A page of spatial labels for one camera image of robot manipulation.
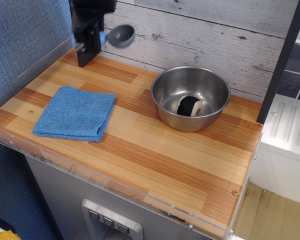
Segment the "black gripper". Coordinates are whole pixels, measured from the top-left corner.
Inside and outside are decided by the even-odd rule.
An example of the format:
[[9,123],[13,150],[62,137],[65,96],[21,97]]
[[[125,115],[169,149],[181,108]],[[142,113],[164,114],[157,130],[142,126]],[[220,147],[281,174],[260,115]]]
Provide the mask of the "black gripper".
[[77,52],[99,54],[101,51],[100,31],[104,30],[104,21],[98,19],[105,14],[113,13],[116,9],[117,1],[69,0],[68,3],[72,21],[72,42],[74,48]]

